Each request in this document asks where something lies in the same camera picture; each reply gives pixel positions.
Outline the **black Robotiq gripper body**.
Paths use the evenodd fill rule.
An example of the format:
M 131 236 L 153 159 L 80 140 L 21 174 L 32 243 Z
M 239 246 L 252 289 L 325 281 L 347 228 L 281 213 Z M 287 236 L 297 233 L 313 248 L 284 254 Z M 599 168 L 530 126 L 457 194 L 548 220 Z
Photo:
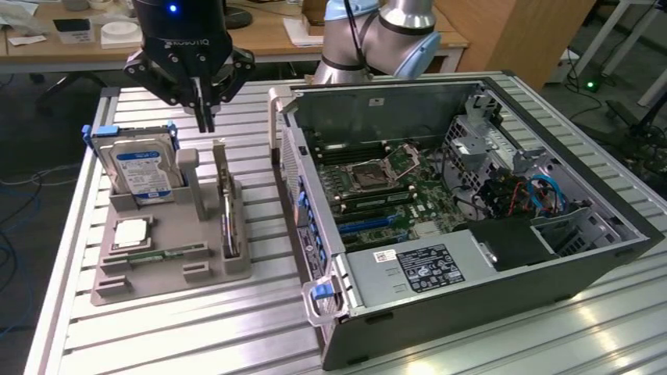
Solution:
M 143 34 L 140 49 L 156 61 L 175 53 L 184 58 L 188 75 L 205 84 L 224 77 L 221 66 L 233 48 L 227 32 L 223 1 L 133 1 Z

